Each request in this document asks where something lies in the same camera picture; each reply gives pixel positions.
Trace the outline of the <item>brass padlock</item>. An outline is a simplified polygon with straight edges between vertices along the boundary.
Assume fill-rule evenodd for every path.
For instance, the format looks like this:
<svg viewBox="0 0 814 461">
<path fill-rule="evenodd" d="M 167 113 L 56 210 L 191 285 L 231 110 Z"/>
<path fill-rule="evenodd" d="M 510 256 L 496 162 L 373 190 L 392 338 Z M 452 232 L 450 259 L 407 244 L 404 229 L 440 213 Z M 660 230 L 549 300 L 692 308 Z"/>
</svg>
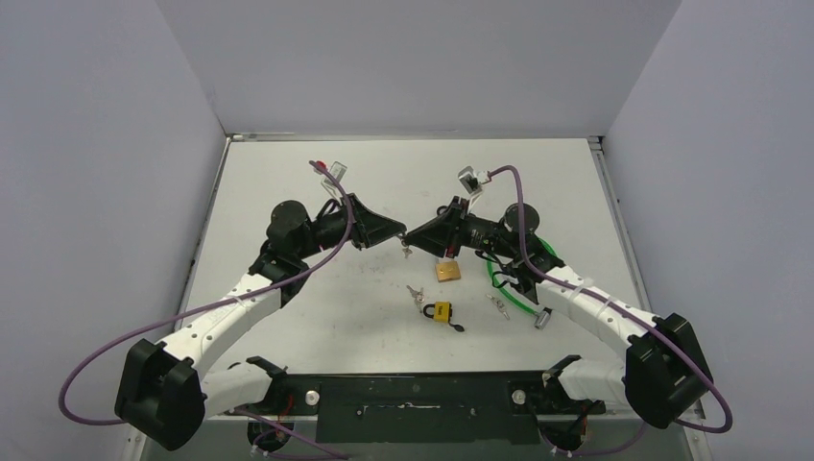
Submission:
<svg viewBox="0 0 814 461">
<path fill-rule="evenodd" d="M 435 263 L 435 273 L 439 283 L 459 280 L 462 277 L 459 263 L 454 259 L 438 259 Z"/>
</svg>

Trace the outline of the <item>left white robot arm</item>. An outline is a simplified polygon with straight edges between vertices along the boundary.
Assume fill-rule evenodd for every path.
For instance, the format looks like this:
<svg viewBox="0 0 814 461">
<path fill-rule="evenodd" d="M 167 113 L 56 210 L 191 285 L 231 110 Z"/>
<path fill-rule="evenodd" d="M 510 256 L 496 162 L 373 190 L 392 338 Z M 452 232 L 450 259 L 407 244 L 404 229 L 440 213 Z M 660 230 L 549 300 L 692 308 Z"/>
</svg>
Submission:
<svg viewBox="0 0 814 461">
<path fill-rule="evenodd" d="M 126 356 L 115 414 L 167 450 L 185 445 L 202 423 L 251 403 L 266 414 L 286 401 L 283 370 L 254 356 L 224 372 L 213 364 L 259 321 L 293 300 L 310 270 L 305 259 L 337 249 L 344 238 L 364 250 L 406 232 L 404 224 L 365 207 L 354 194 L 331 213 L 310 218 L 294 200 L 271 212 L 259 256 L 216 308 Z"/>
</svg>

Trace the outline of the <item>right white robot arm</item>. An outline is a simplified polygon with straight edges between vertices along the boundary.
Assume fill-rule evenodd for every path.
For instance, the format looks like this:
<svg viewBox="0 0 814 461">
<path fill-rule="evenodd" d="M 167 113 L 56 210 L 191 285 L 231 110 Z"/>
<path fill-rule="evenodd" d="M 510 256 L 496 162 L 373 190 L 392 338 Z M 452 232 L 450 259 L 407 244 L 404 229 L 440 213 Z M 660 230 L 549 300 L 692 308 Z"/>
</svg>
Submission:
<svg viewBox="0 0 814 461">
<path fill-rule="evenodd" d="M 646 424 L 666 428 L 708 390 L 713 378 L 693 326 L 623 303 L 577 274 L 537 237 L 539 214 L 528 204 L 509 206 L 498 221 L 475 216 L 454 197 L 402 242 L 453 258 L 463 248 L 500 265 L 526 300 L 559 313 L 603 342 L 615 363 L 568 358 L 544 378 L 542 397 L 564 412 L 579 400 L 624 405 Z"/>
</svg>

